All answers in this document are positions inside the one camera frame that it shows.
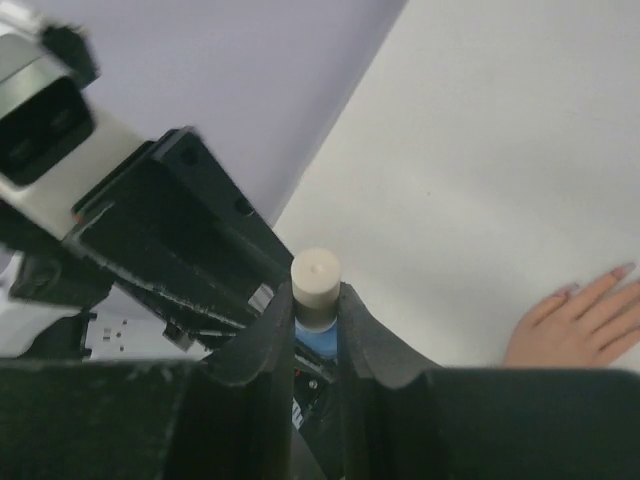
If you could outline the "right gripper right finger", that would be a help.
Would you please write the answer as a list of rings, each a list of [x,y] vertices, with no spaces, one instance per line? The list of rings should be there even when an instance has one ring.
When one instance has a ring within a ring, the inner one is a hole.
[[[444,368],[338,301],[350,479],[635,479],[639,377],[625,370]]]

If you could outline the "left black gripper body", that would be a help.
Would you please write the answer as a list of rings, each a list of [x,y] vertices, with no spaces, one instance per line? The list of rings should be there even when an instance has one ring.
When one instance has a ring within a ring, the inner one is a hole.
[[[257,290],[289,278],[290,251],[191,128],[143,143],[69,212],[61,239],[10,212],[11,298],[89,310],[118,286],[171,339],[215,349],[258,318]]]

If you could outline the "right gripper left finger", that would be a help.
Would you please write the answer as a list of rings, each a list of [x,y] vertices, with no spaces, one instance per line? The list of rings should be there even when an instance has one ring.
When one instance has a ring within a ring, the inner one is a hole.
[[[1,363],[5,479],[285,479],[292,291],[207,358],[83,361],[56,335]]]

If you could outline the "white nail polish cap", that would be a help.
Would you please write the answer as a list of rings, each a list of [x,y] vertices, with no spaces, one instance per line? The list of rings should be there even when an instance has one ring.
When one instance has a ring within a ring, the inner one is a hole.
[[[324,248],[310,248],[293,259],[290,268],[295,316],[312,333],[329,330],[336,321],[342,268]]]

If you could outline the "blue nail polish bottle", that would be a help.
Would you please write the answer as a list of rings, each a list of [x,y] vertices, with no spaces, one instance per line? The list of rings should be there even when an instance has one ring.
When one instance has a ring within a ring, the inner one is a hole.
[[[295,321],[295,337],[304,346],[324,359],[333,360],[337,356],[337,322],[324,331],[311,331],[298,320]]]

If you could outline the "mannequin hand with nails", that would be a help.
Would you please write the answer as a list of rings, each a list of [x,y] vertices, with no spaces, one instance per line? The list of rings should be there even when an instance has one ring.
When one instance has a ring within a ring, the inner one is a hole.
[[[639,282],[627,263],[544,298],[514,329],[505,368],[604,368],[639,344]]]

